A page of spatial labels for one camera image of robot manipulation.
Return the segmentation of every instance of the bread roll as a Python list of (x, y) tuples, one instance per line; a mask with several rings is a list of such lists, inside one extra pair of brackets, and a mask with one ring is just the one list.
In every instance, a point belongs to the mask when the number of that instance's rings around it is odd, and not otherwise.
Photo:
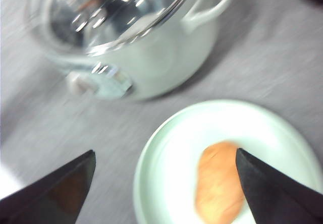
[(244, 195), (236, 167), (237, 148), (228, 141), (214, 144), (199, 161), (195, 205), (207, 224), (230, 224), (241, 210)]

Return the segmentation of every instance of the table surface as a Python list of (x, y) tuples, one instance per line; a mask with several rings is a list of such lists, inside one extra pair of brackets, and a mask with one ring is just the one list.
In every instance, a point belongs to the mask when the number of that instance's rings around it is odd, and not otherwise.
[(72, 96), (24, 23), (27, 0), (1, 0), (1, 158), (25, 185), (93, 149), (77, 223), (135, 223), (136, 162), (154, 130), (210, 99), (260, 104), (289, 121), (323, 163), (323, 8), (310, 0), (233, 0), (219, 39), (184, 85), (142, 102)]

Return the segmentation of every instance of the glass lid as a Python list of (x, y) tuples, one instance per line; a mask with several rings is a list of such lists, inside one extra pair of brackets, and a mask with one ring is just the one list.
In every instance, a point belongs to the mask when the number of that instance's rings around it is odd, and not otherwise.
[(184, 0), (31, 0), (29, 26), (49, 48), (103, 54), (147, 34)]

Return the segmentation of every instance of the white pot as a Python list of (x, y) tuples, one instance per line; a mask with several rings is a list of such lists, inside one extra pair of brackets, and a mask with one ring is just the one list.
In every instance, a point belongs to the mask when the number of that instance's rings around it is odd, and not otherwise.
[[(52, 51), (49, 56), (66, 71), (76, 93), (90, 91), (107, 99), (166, 93), (192, 76), (210, 54), (219, 30), (217, 18), (231, 0), (213, 1), (185, 0), (163, 23), (113, 50), (86, 55)], [(207, 9), (200, 11), (201, 6)], [(104, 68), (108, 77), (100, 75)]]

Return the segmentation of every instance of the white plate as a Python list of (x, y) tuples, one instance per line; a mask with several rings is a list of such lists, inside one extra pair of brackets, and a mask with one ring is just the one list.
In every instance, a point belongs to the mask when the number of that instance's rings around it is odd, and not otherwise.
[[(207, 101), (170, 117), (143, 149), (134, 180), (138, 222), (202, 224), (194, 208), (197, 163), (205, 148), (225, 139), (323, 192), (318, 161), (304, 138), (287, 122), (253, 104)], [(255, 223), (247, 204), (233, 223)]]

